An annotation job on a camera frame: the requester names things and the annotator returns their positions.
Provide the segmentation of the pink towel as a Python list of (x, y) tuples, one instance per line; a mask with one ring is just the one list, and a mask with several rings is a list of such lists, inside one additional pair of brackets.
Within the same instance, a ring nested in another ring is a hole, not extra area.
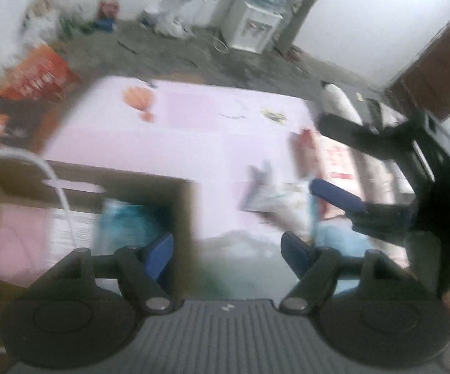
[(47, 270), (48, 209), (0, 204), (0, 280), (28, 287)]

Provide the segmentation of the light blue towel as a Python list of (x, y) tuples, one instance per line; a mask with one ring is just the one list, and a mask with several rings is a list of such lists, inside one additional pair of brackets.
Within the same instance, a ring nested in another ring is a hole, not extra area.
[(408, 257), (403, 247), (368, 237), (352, 229), (349, 219), (335, 218), (318, 221), (313, 228), (314, 245), (332, 247), (343, 257), (364, 257), (368, 250), (385, 253), (401, 268), (409, 266)]

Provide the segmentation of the brown wooden door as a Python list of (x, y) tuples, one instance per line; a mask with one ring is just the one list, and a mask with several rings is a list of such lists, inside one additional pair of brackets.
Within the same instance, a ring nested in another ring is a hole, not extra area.
[(450, 23), (385, 92), (406, 115), (425, 109), (442, 121), (450, 116)]

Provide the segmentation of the white water dispenser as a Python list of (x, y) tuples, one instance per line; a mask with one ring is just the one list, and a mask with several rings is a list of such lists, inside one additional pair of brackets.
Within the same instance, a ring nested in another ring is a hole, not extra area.
[(288, 0), (232, 0), (220, 26), (227, 47), (261, 54), (282, 22)]

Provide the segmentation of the red snack box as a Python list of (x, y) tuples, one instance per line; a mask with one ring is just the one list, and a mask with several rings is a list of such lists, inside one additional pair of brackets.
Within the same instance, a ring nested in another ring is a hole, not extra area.
[(100, 0), (98, 2), (94, 28), (112, 33), (116, 27), (119, 10), (120, 5), (118, 0)]

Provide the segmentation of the red beige wet wipes pack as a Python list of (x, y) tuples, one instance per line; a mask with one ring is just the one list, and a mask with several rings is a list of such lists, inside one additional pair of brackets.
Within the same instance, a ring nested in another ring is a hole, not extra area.
[(308, 128), (293, 133), (290, 141), (296, 171), (308, 186), (319, 178), (353, 195), (364, 196), (353, 155), (347, 145)]

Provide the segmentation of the brown cardboard box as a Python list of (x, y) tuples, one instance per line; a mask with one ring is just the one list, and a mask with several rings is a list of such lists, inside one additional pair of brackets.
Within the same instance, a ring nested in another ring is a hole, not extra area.
[[(72, 208), (74, 233), (69, 232), (70, 225), (59, 205), (54, 183), (39, 168), (27, 162), (0, 160), (0, 204), (50, 211), (46, 271), (75, 247), (94, 245), (94, 218), (100, 214), (106, 199), (117, 199), (166, 210), (168, 233), (173, 235), (175, 244), (175, 253), (166, 271), (167, 289), (174, 297), (188, 296), (193, 283), (190, 268), (193, 186), (190, 181), (65, 163), (54, 164), (53, 170)], [(28, 287), (0, 280), (0, 314)], [(207, 329), (202, 321), (204, 314), (203, 306), (186, 300), (181, 311), (168, 317), (152, 317), (140, 324), (118, 353), (82, 367), (82, 372), (206, 373), (210, 359), (203, 336)]]

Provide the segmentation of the white plastic shopping bag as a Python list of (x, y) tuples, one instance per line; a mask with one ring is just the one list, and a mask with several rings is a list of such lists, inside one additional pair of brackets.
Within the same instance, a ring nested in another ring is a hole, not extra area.
[(280, 241), (229, 231), (194, 247), (193, 297), (202, 300), (269, 299), (276, 304), (298, 278), (282, 257)]

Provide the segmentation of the white tissue pack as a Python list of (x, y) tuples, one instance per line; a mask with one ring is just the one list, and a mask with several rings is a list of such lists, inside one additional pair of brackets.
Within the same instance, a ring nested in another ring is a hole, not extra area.
[(308, 187), (311, 179), (284, 181), (270, 161), (264, 161), (261, 167), (250, 166), (249, 173), (252, 181), (242, 200), (241, 210), (263, 213), (279, 228), (311, 243), (316, 221)]

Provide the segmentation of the blue white wet wipes pack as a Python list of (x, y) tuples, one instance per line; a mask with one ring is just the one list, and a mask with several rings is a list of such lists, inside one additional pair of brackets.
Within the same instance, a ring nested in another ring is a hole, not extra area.
[(92, 252), (95, 256), (104, 256), (122, 247), (147, 247), (167, 233), (164, 208), (106, 199)]

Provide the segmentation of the orange plastic bag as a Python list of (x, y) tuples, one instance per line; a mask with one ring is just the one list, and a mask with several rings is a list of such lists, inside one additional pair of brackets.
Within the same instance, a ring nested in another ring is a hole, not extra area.
[(42, 44), (0, 80), (5, 100), (61, 100), (80, 78), (50, 46)]

